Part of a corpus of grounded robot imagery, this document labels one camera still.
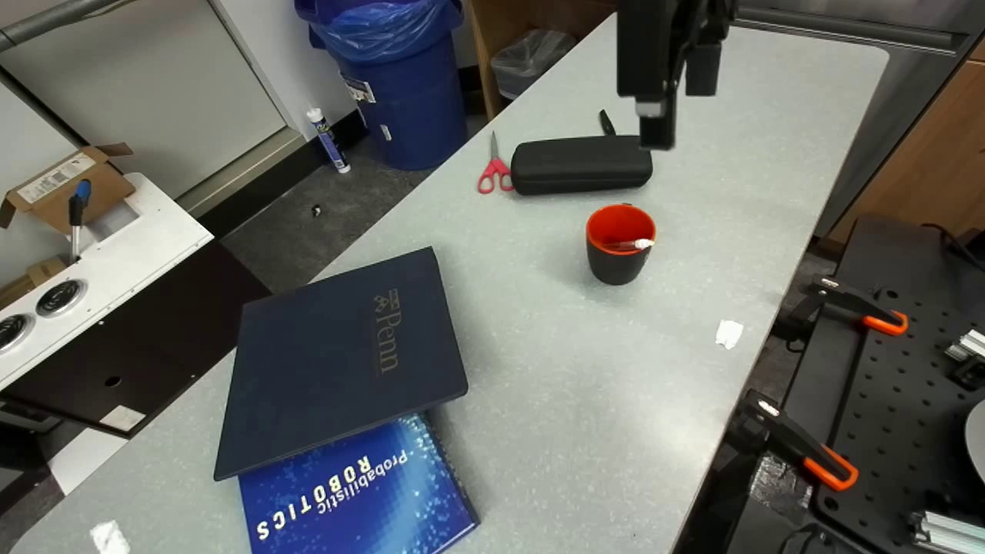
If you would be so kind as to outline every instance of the navy folder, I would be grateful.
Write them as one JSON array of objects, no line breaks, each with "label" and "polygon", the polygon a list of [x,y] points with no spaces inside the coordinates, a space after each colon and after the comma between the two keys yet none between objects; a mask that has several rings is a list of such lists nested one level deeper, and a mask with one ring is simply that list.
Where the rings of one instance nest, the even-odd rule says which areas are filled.
[{"label": "navy folder", "polygon": [[433,249],[242,309],[214,480],[467,390]]}]

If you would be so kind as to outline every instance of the red scissors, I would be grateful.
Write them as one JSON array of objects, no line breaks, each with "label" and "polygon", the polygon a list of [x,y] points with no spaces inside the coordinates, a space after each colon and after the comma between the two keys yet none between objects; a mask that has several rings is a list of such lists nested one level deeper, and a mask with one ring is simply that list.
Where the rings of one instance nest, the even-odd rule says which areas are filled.
[{"label": "red scissors", "polygon": [[478,182],[478,192],[479,194],[491,194],[491,192],[515,192],[515,182],[510,182],[510,167],[498,156],[498,138],[491,131],[489,138],[489,163]]}]

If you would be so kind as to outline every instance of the blue trash bin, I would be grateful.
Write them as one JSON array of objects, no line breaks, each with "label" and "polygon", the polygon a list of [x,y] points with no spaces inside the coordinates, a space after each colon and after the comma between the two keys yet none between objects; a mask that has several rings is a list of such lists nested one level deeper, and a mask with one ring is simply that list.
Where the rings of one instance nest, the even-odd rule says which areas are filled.
[{"label": "blue trash bin", "polygon": [[369,138],[396,168],[433,168],[465,140],[448,0],[296,0],[310,46],[332,53]]}]

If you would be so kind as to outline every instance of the cardboard box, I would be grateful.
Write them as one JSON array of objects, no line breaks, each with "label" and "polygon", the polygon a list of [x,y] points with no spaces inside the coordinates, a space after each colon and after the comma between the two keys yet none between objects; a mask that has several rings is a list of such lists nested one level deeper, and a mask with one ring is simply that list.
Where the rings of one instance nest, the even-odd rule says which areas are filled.
[{"label": "cardboard box", "polygon": [[46,284],[49,278],[56,278],[59,272],[64,272],[62,257],[46,257],[41,265],[29,265],[28,275],[0,287],[0,312],[15,299],[28,294],[29,288],[37,288],[41,284]]},{"label": "cardboard box", "polygon": [[0,207],[0,229],[10,229],[15,214],[34,214],[52,225],[59,233],[66,233],[66,200],[84,178],[91,182],[91,200],[84,211],[84,222],[100,217],[132,194],[132,185],[109,163],[109,155],[125,152],[129,149],[79,149],[37,178],[12,189]]}]

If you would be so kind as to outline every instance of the gray table surface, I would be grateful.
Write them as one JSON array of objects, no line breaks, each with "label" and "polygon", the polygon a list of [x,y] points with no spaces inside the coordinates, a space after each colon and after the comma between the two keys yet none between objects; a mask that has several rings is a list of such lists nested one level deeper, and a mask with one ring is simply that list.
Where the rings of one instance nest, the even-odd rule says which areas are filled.
[{"label": "gray table surface", "polygon": [[[471,390],[433,411],[479,527],[453,551],[670,551],[729,408],[830,194],[886,55],[734,29],[713,97],[680,100],[680,146],[646,189],[479,197],[489,129],[598,134],[615,97],[601,23],[320,278],[433,247]],[[638,203],[659,247],[621,288],[583,265],[583,217]],[[717,344],[742,322],[734,349]],[[224,357],[15,551],[91,551],[115,521],[132,551],[249,551],[233,480],[212,483]]]}]

